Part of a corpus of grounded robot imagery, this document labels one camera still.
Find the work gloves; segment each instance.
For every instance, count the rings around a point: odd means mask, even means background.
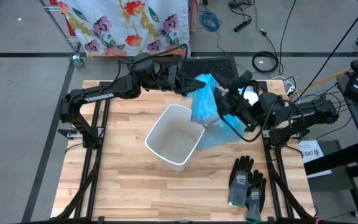
[[[254,160],[249,156],[241,156],[234,162],[229,179],[229,204],[245,207],[247,201],[248,176],[251,172]]]
[[[265,188],[266,179],[263,173],[258,170],[254,171],[254,174],[249,174],[249,187],[247,191],[246,207],[248,208],[248,214],[246,220],[248,223],[260,223],[260,213],[262,212],[265,204]]]
[[[251,172],[254,160],[249,156],[236,159],[229,178],[229,204],[247,207],[246,220],[260,223],[260,213],[265,203],[266,179],[258,170]]]

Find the blue plastic bag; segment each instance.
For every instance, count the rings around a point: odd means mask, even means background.
[[[196,79],[205,82],[204,88],[188,95],[193,98],[191,121],[205,127],[203,137],[198,144],[198,150],[240,140],[240,137],[218,115],[214,99],[215,88],[218,87],[217,81],[211,74],[202,74],[197,76]],[[226,115],[224,118],[239,134],[244,135],[246,126],[237,117]]]

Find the blue cable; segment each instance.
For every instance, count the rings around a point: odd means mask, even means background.
[[[199,22],[208,32],[215,32],[218,35],[216,45],[221,51],[226,52],[219,46],[219,39],[221,38],[221,35],[218,33],[218,30],[222,24],[222,20],[218,19],[215,13],[208,10],[206,6],[205,9],[206,11],[200,11],[203,13],[199,17]]]

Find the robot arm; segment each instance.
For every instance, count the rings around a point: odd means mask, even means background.
[[[183,59],[178,56],[155,58],[148,53],[134,57],[128,63],[130,73],[116,78],[113,82],[101,82],[99,86],[72,90],[60,102],[60,119],[71,123],[83,136],[83,147],[97,148],[100,134],[97,127],[91,127],[80,113],[82,105],[95,101],[119,97],[122,99],[137,98],[140,87],[146,91],[173,91],[186,96],[187,93],[205,86],[205,83],[188,77],[181,71]],[[159,65],[156,72],[155,63]]]
[[[325,98],[296,105],[274,93],[263,93],[256,103],[250,104],[238,91],[252,82],[250,71],[232,83],[227,83],[217,74],[214,78],[229,90],[224,95],[218,90],[215,93],[218,114],[237,116],[247,127],[246,131],[253,131],[258,126],[261,126],[261,131],[268,130],[272,146],[286,143],[292,135],[314,124],[332,124],[339,117],[333,103]],[[286,128],[276,128],[283,121],[291,120],[293,122]]]

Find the flower pattern cloth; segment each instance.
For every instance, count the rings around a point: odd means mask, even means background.
[[[89,57],[154,54],[190,44],[187,0],[61,0],[58,5]],[[169,54],[185,56],[185,49]]]

